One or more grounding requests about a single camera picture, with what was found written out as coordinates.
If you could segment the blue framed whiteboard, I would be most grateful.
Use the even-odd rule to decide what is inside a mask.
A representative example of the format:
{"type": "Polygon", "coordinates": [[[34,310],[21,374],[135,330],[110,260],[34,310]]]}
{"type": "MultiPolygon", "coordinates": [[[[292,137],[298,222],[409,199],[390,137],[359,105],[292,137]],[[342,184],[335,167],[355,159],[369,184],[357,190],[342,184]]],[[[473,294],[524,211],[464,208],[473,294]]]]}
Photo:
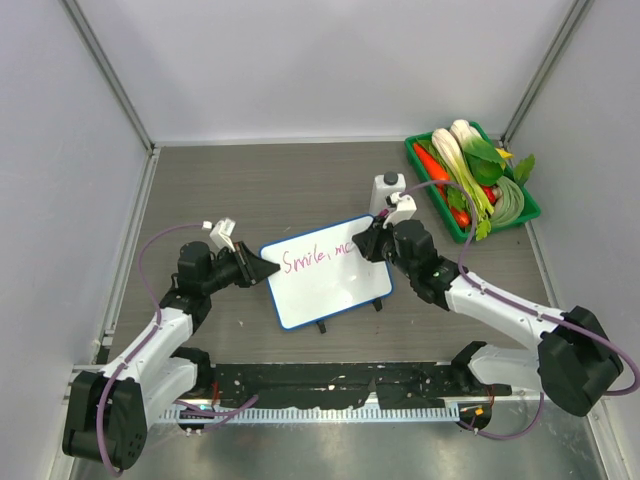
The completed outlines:
{"type": "Polygon", "coordinates": [[[261,247],[259,256],[280,266],[268,286],[282,329],[316,323],[393,293],[387,264],[365,260],[352,241],[372,221],[365,214],[261,247]]]}

